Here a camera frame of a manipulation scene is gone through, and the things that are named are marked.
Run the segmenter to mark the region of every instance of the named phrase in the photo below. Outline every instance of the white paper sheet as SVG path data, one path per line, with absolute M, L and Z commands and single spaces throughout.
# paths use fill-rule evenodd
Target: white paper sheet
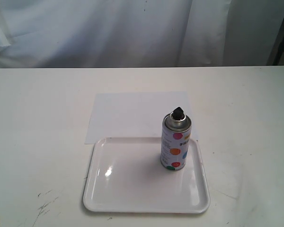
M 186 92 L 97 94 L 85 143 L 105 137 L 160 137 L 163 117 L 178 106 L 191 118 L 191 137 L 197 140 Z

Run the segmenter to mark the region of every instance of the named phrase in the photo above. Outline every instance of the black nozzle cap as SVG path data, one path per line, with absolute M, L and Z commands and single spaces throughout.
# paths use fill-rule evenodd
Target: black nozzle cap
M 177 109 L 175 109 L 173 112 L 172 112 L 172 118 L 175 119 L 176 121 L 180 121 L 182 119 L 184 119 L 184 112 L 183 110 L 181 109 L 181 107 L 178 107 Z

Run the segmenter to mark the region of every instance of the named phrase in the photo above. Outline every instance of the tray rim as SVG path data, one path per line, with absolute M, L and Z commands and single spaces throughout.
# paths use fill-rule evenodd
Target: tray rim
M 134 210 L 134 211 L 119 211 L 119 210 L 115 210 L 115 209 L 95 209 L 94 207 L 90 207 L 90 205 L 88 203 L 86 203 L 86 198 L 87 198 L 87 191 L 88 191 L 88 183 L 89 183 L 89 179 L 91 178 L 91 165 L 92 165 L 92 161 L 93 161 L 93 156 L 94 156 L 94 151 L 95 149 L 100 146 L 101 144 L 105 143 L 106 140 L 111 140 L 111 139 L 158 139 L 160 140 L 161 137 L 105 137 L 102 138 L 100 140 L 98 140 L 93 147 L 92 150 L 92 154 L 90 156 L 90 162 L 89 162 L 89 170 L 88 170 L 88 176 L 85 182 L 85 187 L 84 187 L 84 193 L 83 193 L 83 204 L 85 206 L 86 209 L 92 211 L 92 212 L 113 212 L 113 213 L 164 213 L 164 214 L 202 214 L 205 211 L 207 211 L 207 209 L 210 206 L 211 203 L 211 199 L 210 199 L 210 195 L 209 195 L 209 189 L 208 189 L 208 184 L 207 184 L 207 179 L 206 179 L 206 175 L 205 175 L 205 170 L 204 170 L 204 165 L 203 165 L 203 160 L 202 160 L 202 155 L 201 155 L 201 150 L 200 150 L 200 146 L 199 146 L 199 142 L 198 140 L 195 140 L 193 138 L 190 138 L 189 140 L 193 143 L 196 144 L 196 148 L 197 148 L 197 152 L 198 152 L 198 157 L 199 157 L 199 162 L 200 162 L 200 166 L 201 166 L 201 172 L 202 172 L 202 178 L 203 178 L 203 182 L 204 182 L 204 187 L 205 187 L 205 195 L 207 198 L 207 203 L 206 205 L 197 211 L 193 211 L 193 212 L 188 212 L 187 210 L 179 210 L 179 212 L 170 212 L 170 211 L 162 211 L 162 212 L 155 212 L 155 211 L 142 211 L 142 210 Z

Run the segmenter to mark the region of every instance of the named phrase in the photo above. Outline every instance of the spray paint can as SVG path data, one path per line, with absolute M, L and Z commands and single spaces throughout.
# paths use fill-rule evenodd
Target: spray paint can
M 191 120 L 181 107 L 163 119 L 161 138 L 161 163 L 169 170 L 185 166 L 191 132 Z

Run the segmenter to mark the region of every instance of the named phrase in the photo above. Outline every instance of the green dot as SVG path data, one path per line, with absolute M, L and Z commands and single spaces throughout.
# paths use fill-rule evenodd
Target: green dot
M 172 166 L 168 166 L 168 167 L 166 167 L 167 169 L 170 169 L 170 170 L 176 170 L 174 167 L 172 167 Z

